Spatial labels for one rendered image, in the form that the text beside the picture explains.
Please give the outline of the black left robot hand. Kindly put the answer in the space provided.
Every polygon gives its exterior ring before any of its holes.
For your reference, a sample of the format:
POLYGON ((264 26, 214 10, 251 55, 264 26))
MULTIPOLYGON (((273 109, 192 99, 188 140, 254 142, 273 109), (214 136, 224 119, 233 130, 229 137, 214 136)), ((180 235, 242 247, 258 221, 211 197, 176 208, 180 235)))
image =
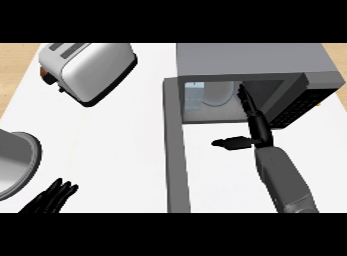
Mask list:
POLYGON ((61 211, 61 208, 78 190, 78 186, 72 185, 69 181, 62 182, 58 178, 50 184, 47 189, 34 197, 27 203, 19 212, 22 214, 55 214, 61 211))

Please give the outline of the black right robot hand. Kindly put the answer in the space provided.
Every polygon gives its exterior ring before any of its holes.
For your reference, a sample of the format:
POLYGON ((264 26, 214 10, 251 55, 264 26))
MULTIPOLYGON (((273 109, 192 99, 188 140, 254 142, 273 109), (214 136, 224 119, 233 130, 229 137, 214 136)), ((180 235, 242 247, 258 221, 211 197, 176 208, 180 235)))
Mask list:
POLYGON ((213 146, 222 147, 226 150, 239 150, 251 147, 263 148, 273 145, 273 136, 269 123, 263 112, 257 109, 253 97, 244 85, 239 85, 238 98, 241 106, 247 114, 247 122, 251 137, 244 136, 219 139, 211 142, 213 146))

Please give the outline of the grey microwave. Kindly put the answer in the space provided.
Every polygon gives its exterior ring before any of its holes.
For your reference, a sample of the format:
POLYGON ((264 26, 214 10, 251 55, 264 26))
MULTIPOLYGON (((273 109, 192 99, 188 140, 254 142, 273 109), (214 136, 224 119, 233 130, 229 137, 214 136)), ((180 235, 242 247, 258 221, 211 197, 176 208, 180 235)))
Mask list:
POLYGON ((344 85, 317 43, 179 43, 176 64, 186 124, 244 122, 244 85, 270 128, 282 129, 344 85), (185 109, 186 82, 205 84, 198 110, 185 109))

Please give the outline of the white milk carton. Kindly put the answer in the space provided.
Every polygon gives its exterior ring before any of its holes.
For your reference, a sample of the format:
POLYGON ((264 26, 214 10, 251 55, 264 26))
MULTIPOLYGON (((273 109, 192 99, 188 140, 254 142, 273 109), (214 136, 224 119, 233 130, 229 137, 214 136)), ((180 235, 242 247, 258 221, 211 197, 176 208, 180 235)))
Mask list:
POLYGON ((198 110, 202 104, 205 84, 202 82, 185 83, 185 109, 198 110))

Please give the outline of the grey microwave door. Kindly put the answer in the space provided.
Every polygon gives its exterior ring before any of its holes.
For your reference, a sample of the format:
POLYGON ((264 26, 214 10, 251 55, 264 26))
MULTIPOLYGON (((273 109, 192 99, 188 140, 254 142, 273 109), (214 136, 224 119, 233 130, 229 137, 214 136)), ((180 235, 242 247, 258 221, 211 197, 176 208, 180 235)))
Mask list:
POLYGON ((162 81, 167 212, 189 213, 189 185, 182 131, 180 95, 176 78, 162 81))

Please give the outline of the grey metal pot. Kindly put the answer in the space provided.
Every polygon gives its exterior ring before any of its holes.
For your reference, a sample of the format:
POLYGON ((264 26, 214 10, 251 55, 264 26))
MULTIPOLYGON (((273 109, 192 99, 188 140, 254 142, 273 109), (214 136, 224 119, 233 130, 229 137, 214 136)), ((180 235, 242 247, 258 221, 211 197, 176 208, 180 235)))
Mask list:
POLYGON ((41 144, 25 132, 0 129, 0 201, 12 197, 30 182, 41 160, 41 144))

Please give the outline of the silver toaster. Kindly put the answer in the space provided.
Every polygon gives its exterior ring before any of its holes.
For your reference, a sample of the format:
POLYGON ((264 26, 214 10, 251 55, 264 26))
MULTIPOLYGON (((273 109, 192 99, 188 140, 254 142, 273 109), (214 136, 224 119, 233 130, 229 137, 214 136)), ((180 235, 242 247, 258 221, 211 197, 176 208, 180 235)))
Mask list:
POLYGON ((137 64, 128 43, 50 43, 38 53, 40 76, 84 106, 95 106, 137 64))

